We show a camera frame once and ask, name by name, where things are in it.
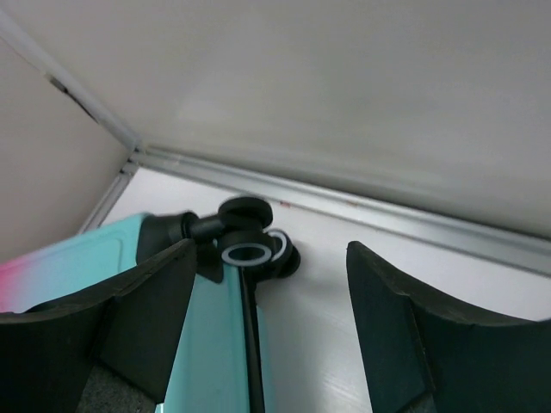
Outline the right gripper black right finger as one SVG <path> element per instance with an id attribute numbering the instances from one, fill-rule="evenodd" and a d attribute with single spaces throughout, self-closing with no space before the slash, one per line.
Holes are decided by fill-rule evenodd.
<path id="1" fill-rule="evenodd" d="M 469 304 L 357 241 L 346 269 L 373 411 L 549 411 L 548 320 Z"/>

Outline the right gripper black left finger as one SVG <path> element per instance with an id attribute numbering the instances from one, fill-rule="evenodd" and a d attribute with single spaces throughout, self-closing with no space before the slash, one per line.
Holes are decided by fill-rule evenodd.
<path id="1" fill-rule="evenodd" d="M 2 411 L 154 411 L 166 398 L 195 272 L 186 239 L 91 287 L 3 313 Z"/>

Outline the pink hard-shell suitcase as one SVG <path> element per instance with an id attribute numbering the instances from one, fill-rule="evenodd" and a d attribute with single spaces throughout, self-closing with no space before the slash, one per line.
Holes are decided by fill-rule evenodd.
<path id="1" fill-rule="evenodd" d="M 189 239 L 196 272 L 166 398 L 148 412 L 274 410 L 260 282 L 300 266 L 265 200 L 238 197 L 215 214 L 141 213 L 6 262 L 1 316 L 91 287 Z"/>

